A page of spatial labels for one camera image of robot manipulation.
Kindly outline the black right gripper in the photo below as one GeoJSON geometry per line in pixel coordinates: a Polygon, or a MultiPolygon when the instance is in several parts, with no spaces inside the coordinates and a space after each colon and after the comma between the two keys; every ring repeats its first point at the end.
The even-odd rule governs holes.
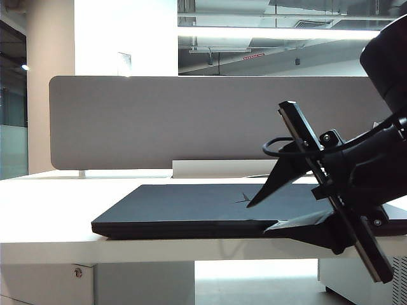
{"type": "Polygon", "coordinates": [[[293,137],[279,153],[295,156],[278,158],[247,208],[312,171],[319,183],[314,196],[327,198],[334,211],[279,220],[263,234],[328,248],[336,255],[355,246],[374,281],[390,282],[393,269],[369,225],[385,220],[384,203],[406,194],[406,108],[348,142],[335,130],[316,137],[296,102],[280,103],[279,113],[293,137]]]}

